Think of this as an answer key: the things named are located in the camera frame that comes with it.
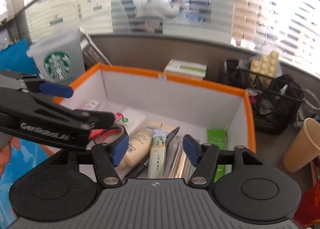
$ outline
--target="starbucks cup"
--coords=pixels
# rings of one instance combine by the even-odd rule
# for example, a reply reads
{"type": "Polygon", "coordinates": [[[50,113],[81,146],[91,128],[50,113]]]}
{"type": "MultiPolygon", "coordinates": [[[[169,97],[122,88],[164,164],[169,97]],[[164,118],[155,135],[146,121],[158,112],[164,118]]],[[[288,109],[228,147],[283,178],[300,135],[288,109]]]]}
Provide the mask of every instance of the starbucks cup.
{"type": "Polygon", "coordinates": [[[307,118],[303,126],[283,156],[284,166],[290,172],[296,172],[320,155],[320,123],[307,118]]]}
{"type": "Polygon", "coordinates": [[[30,46],[27,55],[33,57],[45,80],[68,85],[85,72],[80,35],[78,27],[69,27],[30,46]]]}

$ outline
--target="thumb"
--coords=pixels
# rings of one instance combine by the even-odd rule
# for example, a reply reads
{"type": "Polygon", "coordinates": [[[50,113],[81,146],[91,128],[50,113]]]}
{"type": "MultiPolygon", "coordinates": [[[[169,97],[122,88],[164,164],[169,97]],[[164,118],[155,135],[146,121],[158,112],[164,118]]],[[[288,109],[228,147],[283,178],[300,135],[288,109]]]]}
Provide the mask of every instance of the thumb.
{"type": "Polygon", "coordinates": [[[20,139],[17,137],[12,137],[10,140],[13,147],[15,147],[17,150],[20,149],[20,139]]]}

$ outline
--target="white jacket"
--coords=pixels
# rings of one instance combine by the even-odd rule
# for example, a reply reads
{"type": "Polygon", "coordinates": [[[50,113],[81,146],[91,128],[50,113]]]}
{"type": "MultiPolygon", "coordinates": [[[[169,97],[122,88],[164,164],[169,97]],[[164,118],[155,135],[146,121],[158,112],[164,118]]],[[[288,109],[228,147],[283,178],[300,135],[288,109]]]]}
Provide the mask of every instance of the white jacket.
{"type": "Polygon", "coordinates": [[[180,12],[180,5],[171,6],[171,0],[147,0],[146,16],[162,19],[174,18],[180,12]]]}

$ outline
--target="mesh organizer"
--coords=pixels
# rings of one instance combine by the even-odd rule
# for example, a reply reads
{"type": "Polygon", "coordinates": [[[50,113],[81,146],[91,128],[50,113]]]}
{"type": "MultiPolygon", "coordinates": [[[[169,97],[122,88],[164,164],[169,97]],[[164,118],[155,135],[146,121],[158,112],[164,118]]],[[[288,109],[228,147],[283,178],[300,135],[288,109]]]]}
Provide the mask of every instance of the mesh organizer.
{"type": "Polygon", "coordinates": [[[256,130],[279,135],[289,125],[304,98],[302,89],[282,76],[271,78],[244,69],[236,69],[238,60],[226,60],[221,82],[228,86],[247,89],[256,130]],[[285,94],[280,90],[288,85],[285,94]]]}

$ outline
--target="brown paper cup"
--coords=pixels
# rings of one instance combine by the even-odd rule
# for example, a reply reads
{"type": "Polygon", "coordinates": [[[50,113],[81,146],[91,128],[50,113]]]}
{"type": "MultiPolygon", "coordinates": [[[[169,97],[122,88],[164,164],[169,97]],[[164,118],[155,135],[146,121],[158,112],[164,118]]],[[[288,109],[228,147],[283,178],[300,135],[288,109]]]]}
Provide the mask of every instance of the brown paper cup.
{"type": "Polygon", "coordinates": [[[320,155],[320,123],[307,118],[303,126],[283,156],[284,166],[290,172],[296,172],[320,155]]]}

